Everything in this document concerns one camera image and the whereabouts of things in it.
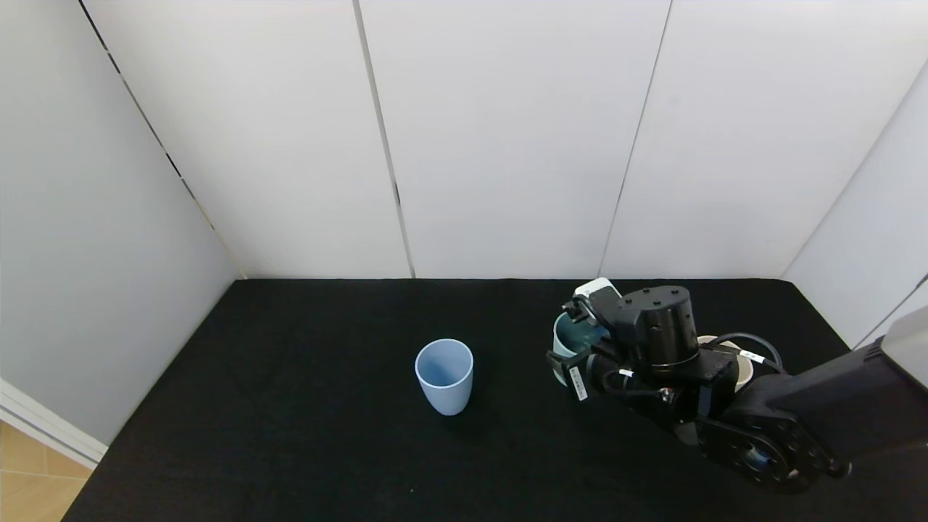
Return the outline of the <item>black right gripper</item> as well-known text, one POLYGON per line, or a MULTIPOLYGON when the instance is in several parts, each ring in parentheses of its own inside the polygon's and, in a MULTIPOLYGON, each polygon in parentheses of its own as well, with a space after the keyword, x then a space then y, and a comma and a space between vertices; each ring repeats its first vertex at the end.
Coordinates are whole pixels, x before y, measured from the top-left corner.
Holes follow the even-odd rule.
POLYGON ((557 381, 567 387, 577 402, 587 402, 613 392, 610 380, 618 374, 618 363, 593 347, 570 357, 547 350, 544 360, 557 381))

